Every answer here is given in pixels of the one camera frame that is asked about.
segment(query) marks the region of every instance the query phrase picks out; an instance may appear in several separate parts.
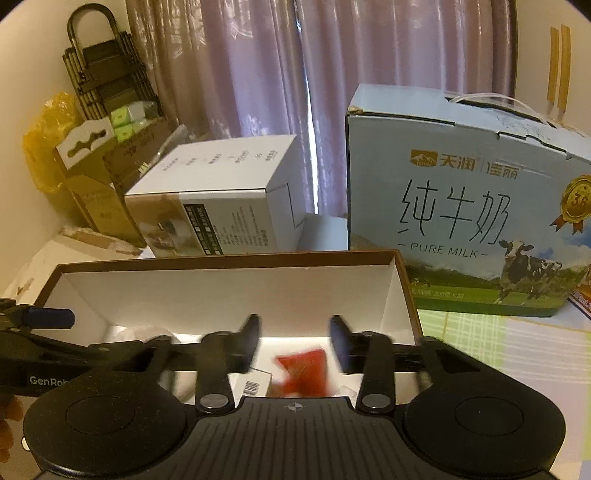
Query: cow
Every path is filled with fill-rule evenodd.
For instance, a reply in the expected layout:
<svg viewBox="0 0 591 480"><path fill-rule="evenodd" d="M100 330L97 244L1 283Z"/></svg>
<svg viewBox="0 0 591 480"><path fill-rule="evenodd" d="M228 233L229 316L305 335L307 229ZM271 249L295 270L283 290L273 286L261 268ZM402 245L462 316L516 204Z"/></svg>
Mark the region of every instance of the cow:
<svg viewBox="0 0 591 480"><path fill-rule="evenodd" d="M505 265L501 273L499 298L495 303L502 303L518 286L531 287L529 296L521 305L533 298L539 299L548 283L562 268L562 263L523 253L532 250L534 246L526 245L521 240L501 240L499 245L505 248Z"/></svg>

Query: chinese characters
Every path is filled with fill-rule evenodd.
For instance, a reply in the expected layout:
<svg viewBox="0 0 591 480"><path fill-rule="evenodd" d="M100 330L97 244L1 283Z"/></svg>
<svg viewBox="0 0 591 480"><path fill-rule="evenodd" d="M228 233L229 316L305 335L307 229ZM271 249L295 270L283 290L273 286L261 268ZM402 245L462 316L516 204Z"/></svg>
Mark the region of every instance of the chinese characters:
<svg viewBox="0 0 591 480"><path fill-rule="evenodd" d="M426 180L424 184L414 184L412 179L408 182L401 200L405 207L400 217L401 229L398 233L408 232L410 224L414 220L418 224L421 235L426 236L427 224L434 217L439 217L450 220L450 239L456 232L458 222L473 222L475 224L473 235L471 234L471 238L466 239L469 241L478 239L479 243L489 240L490 245L497 242L509 218L508 207L511 197L503 193L491 194L491 191L488 190L484 195L481 195L483 200L480 202L477 196L469 196L466 186L462 186L461 190L450 187L449 194L442 199L437 197L439 191L440 189L436 188L431 180ZM474 207L470 208L471 204L482 205L478 219L472 217L476 216L475 212L478 210L475 210Z"/></svg>
<svg viewBox="0 0 591 480"><path fill-rule="evenodd" d="M497 162L488 161L486 162L486 173L497 177L504 177L511 180L515 180L517 178L517 174L519 173L519 169L515 167L510 167L509 165L502 165Z"/></svg>
<svg viewBox="0 0 591 480"><path fill-rule="evenodd" d="M456 155L442 155L440 167L451 167L457 170L470 170L474 171L476 166L476 159L470 157L458 157Z"/></svg>

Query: sheer curtain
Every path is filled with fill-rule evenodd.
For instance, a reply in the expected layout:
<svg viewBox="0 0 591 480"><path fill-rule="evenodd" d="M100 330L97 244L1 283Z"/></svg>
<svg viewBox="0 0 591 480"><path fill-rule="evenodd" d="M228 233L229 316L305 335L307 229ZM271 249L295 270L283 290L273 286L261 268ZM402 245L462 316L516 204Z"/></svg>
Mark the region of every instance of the sheer curtain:
<svg viewBox="0 0 591 480"><path fill-rule="evenodd" d="M307 78L324 215L347 212L344 118L359 83L513 90L515 0L126 1L167 116L213 138L296 134L313 211Z"/></svg>
<svg viewBox="0 0 591 480"><path fill-rule="evenodd" d="M212 138L296 134L313 211L308 104L293 0L126 0L165 114Z"/></svg>
<svg viewBox="0 0 591 480"><path fill-rule="evenodd" d="M297 0L318 157L319 213L344 216L344 117L359 83L513 90L510 0Z"/></svg>

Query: circular pad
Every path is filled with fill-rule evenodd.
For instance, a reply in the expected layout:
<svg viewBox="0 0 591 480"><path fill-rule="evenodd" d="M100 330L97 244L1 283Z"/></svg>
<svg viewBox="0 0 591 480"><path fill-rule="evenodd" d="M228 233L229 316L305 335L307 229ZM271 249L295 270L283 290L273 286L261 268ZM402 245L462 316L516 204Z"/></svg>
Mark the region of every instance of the circular pad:
<svg viewBox="0 0 591 480"><path fill-rule="evenodd" d="M109 395L83 398L66 412L68 425L87 435L108 435L124 429L135 417L132 403Z"/></svg>
<svg viewBox="0 0 591 480"><path fill-rule="evenodd" d="M152 377L91 371L41 396L23 431L41 469L119 476L171 452L186 424L182 403Z"/></svg>
<svg viewBox="0 0 591 480"><path fill-rule="evenodd" d="M523 414L510 401L476 397L464 400L456 407L456 420L472 433L498 437L509 435L521 427Z"/></svg>
<svg viewBox="0 0 591 480"><path fill-rule="evenodd" d="M460 476L521 477L549 469L566 427L549 399L512 379L449 375L404 413L411 443Z"/></svg>

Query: plastic handle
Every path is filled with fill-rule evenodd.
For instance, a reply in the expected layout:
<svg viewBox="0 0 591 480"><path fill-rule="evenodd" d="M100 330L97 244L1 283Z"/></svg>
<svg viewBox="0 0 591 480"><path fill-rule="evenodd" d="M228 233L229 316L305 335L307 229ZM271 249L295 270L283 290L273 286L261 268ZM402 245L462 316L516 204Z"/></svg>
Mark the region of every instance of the plastic handle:
<svg viewBox="0 0 591 480"><path fill-rule="evenodd" d="M115 39L117 40L117 43L119 44L119 48L121 49L121 52L124 51L123 46L121 44L121 39L119 38L119 27L117 26L117 21L115 20L115 16L113 15L113 12L111 12L111 10L109 10L107 7L105 7L104 5L101 5L101 4L82 5L81 7L76 8L76 10L74 10L74 12L70 15L70 18L68 19L68 24L67 24L67 30L68 30L68 38L70 39L70 43L72 44L72 46L76 50L76 54L78 55L78 59L80 60L80 63L82 64L82 66L84 68L87 67L86 59L84 58L84 55L82 54L82 50L80 49L80 46L78 45L78 39L76 38L76 32L74 31L74 19L78 15L80 15L81 13L83 13L85 11L91 11L91 10L95 10L97 12L100 12L107 18L107 20L109 21L109 25L111 26L111 30L113 31L113 35L115 36Z"/></svg>
<svg viewBox="0 0 591 480"><path fill-rule="evenodd" d="M72 44L74 44L74 41L76 40L76 32L74 32L74 19L82 12L90 10L95 10L97 12L102 13L107 18L107 20L109 20L109 25L111 26L113 34L117 36L117 34L119 33L119 27L117 27L115 16L113 15L113 12L111 12L111 10L109 10L107 7L101 4L86 4L76 8L76 10L74 10L74 12L70 15L70 18L68 19L68 37Z"/></svg>
<svg viewBox="0 0 591 480"><path fill-rule="evenodd" d="M23 314L22 322L32 329L70 329L74 326L74 313L67 309L31 307Z"/></svg>
<svg viewBox="0 0 591 480"><path fill-rule="evenodd" d="M472 100L472 99L477 99L477 98L502 98L505 100L511 100L511 101L517 103L518 105L521 105L523 108L525 108L528 112L531 113L531 115L533 117L537 118L544 125L546 125L548 127L550 126L550 124L546 121L546 119L544 117L542 117L538 112L536 112L532 107L530 107L526 103L522 102L521 100L510 97L508 95L503 95L502 93L493 93L493 92L468 93L467 95L458 95L457 97L454 97L451 100L449 100L449 102L450 103L459 103L463 100Z"/></svg>

